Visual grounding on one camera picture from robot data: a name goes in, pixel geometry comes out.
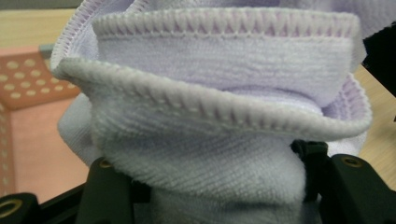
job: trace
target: microfiber cloth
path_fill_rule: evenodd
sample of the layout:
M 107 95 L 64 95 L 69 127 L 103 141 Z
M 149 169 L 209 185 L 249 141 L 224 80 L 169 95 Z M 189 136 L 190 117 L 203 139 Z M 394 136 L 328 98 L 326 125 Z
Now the microfiber cloth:
M 152 187 L 137 223 L 319 223 L 295 139 L 357 155 L 351 74 L 395 1 L 84 1 L 51 68 L 82 94 L 59 131 Z

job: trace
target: towel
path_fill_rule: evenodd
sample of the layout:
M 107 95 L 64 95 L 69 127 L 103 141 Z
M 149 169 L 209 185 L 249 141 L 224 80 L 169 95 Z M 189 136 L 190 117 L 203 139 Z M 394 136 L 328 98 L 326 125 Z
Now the towel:
M 84 1 L 51 67 L 82 94 L 59 122 L 87 164 L 152 187 L 137 223 L 319 223 L 295 139 L 357 155 L 352 72 L 395 1 Z

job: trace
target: wooden table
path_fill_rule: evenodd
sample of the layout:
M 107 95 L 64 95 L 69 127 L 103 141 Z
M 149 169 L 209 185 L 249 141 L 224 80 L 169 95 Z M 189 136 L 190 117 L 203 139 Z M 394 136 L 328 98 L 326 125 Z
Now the wooden table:
M 0 48 L 54 43 L 72 9 L 0 11 Z M 356 72 L 370 98 L 374 122 L 361 157 L 396 189 L 396 99 L 364 68 Z

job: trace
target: table surface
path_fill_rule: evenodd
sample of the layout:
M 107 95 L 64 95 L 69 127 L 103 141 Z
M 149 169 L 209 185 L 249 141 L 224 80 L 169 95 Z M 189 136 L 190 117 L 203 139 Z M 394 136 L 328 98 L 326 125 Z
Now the table surface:
M 0 48 L 54 43 L 73 9 L 0 11 Z M 374 121 L 360 156 L 396 189 L 396 99 L 360 67 L 356 77 L 366 89 Z

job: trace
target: lavender cloth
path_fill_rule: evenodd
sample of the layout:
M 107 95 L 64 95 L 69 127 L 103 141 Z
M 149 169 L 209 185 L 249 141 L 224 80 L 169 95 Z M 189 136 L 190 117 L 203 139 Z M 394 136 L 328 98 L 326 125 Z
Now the lavender cloth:
M 103 153 L 153 187 L 140 223 L 318 223 L 289 145 L 359 152 L 371 112 L 349 72 L 392 8 L 85 1 L 52 55 L 55 76 L 84 92 L 61 136 L 87 164 Z

